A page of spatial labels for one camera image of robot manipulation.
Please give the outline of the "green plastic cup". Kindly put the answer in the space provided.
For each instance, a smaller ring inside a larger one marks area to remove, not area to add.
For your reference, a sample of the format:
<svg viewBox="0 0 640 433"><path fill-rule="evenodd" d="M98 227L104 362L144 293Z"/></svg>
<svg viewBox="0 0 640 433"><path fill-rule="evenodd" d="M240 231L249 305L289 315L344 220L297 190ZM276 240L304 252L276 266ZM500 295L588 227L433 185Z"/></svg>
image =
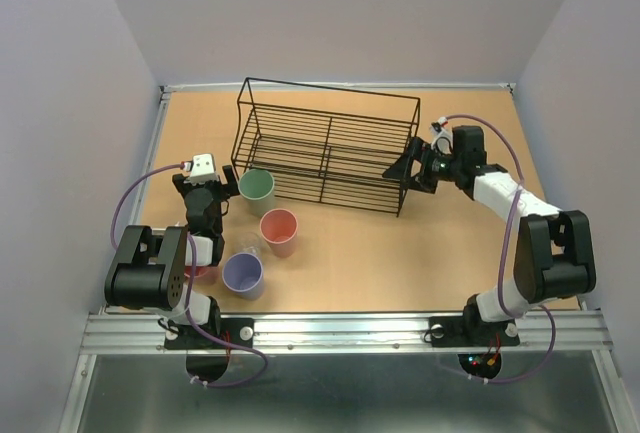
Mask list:
<svg viewBox="0 0 640 433"><path fill-rule="evenodd" d="M269 171L247 170L240 178L238 187L252 215L261 218L275 208L275 179Z"/></svg>

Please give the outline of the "black wire dish rack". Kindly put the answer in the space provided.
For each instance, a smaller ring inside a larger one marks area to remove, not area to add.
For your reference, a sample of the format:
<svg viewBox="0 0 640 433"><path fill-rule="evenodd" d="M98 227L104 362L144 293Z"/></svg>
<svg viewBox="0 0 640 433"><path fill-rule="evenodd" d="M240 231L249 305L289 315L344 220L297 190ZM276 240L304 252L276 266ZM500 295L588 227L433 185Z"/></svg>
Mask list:
<svg viewBox="0 0 640 433"><path fill-rule="evenodd" d="M280 199L399 215L407 189L384 172L420 126L416 96L248 77L231 162L269 171Z"/></svg>

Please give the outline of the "pink plastic cup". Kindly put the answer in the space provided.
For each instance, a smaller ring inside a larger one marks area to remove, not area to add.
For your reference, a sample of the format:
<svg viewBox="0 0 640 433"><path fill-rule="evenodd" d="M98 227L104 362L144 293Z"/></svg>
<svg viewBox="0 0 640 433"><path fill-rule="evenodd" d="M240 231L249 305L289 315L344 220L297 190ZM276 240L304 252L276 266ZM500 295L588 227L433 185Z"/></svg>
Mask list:
<svg viewBox="0 0 640 433"><path fill-rule="evenodd" d="M297 217L287 209L272 209L261 218L260 233L276 257L288 258L294 253L297 232Z"/></svg>

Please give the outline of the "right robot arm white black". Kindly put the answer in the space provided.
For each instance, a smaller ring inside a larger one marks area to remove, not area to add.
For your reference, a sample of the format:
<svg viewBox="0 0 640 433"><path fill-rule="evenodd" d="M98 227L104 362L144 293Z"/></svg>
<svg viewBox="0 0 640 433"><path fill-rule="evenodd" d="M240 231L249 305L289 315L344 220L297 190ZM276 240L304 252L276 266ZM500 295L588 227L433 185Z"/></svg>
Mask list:
<svg viewBox="0 0 640 433"><path fill-rule="evenodd" d="M525 189L522 178L489 163L483 128L449 129L447 124L445 118L432 124L430 142L411 138L382 176L429 194L439 183L450 182L504 220L501 253L508 253L510 241L516 243L512 276L505 276L506 261L501 259L496 286L472 296L453 324L438 327L446 339L460 335L482 343L535 307L595 288L591 230L583 212L539 199Z"/></svg>

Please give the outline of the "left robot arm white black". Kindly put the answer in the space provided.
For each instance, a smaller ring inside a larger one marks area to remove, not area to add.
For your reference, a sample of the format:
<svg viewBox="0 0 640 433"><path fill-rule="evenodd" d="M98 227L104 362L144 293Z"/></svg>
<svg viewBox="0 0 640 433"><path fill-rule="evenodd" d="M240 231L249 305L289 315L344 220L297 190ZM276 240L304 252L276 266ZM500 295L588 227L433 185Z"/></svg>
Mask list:
<svg viewBox="0 0 640 433"><path fill-rule="evenodd" d="M225 182L193 178L196 163L179 165L189 172L175 174L172 183L184 200L185 226L168 227L155 234L149 226L129 225L120 240L113 240L115 255L106 276L104 296L111 306L133 310L155 308L169 312L183 303L187 310L174 320L188 324L188 335L199 346L215 345L222 335L219 307L211 297L183 289L187 247L193 240L196 258L206 268L219 265L224 252L223 217L229 199L239 194L232 166L222 167Z"/></svg>

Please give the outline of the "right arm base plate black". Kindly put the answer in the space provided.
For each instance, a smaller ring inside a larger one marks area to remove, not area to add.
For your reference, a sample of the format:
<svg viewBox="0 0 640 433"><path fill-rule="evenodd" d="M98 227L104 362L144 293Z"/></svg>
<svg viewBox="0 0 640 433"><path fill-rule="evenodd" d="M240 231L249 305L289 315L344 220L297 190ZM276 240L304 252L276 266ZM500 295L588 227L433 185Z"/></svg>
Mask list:
<svg viewBox="0 0 640 433"><path fill-rule="evenodd" d="M520 338L517 332L509 335L507 328L515 326L513 321L486 323L462 315L435 316L429 319L423 338L435 348L512 347L520 344Z"/></svg>

